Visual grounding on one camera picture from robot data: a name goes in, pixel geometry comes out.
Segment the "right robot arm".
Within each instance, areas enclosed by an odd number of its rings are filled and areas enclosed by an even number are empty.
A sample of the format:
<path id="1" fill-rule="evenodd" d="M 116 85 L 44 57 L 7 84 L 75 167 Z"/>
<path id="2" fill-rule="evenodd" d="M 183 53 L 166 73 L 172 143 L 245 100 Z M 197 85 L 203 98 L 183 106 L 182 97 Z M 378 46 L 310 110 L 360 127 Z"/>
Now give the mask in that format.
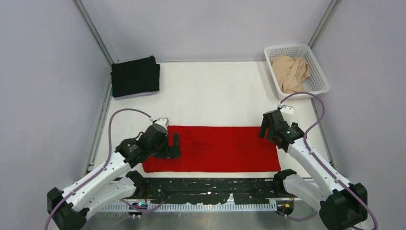
<path id="1" fill-rule="evenodd" d="M 312 207 L 329 230 L 345 230 L 368 218 L 367 189 L 337 172 L 316 151 L 297 123 L 288 123 L 292 108 L 278 108 L 263 114 L 259 137 L 266 138 L 297 160 L 314 180 L 310 183 L 287 169 L 273 177 L 278 196 L 291 194 Z"/>

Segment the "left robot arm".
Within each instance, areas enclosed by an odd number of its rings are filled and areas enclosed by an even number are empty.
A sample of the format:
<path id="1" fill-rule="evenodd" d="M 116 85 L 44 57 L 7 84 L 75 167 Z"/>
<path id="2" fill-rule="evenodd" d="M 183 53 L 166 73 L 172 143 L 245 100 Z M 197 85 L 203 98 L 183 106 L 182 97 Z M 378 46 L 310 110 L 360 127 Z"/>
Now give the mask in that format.
<path id="1" fill-rule="evenodd" d="M 47 193 L 44 229 L 53 221 L 60 230 L 79 230 L 88 219 L 105 206 L 124 198 L 145 198 L 148 181 L 134 167 L 150 157 L 180 157 L 180 136 L 173 133 L 173 143 L 166 125 L 153 123 L 135 138 L 127 138 L 112 149 L 107 160 L 95 170 L 60 190 Z"/>

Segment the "red t-shirt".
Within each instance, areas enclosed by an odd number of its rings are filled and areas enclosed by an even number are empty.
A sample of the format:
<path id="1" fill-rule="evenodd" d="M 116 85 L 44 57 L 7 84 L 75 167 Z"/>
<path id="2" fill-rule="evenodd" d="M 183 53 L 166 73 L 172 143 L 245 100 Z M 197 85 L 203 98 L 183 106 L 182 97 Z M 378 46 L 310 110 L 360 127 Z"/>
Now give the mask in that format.
<path id="1" fill-rule="evenodd" d="M 281 170 L 276 145 L 259 137 L 259 126 L 169 126 L 179 135 L 177 159 L 148 158 L 146 173 L 257 173 Z"/>

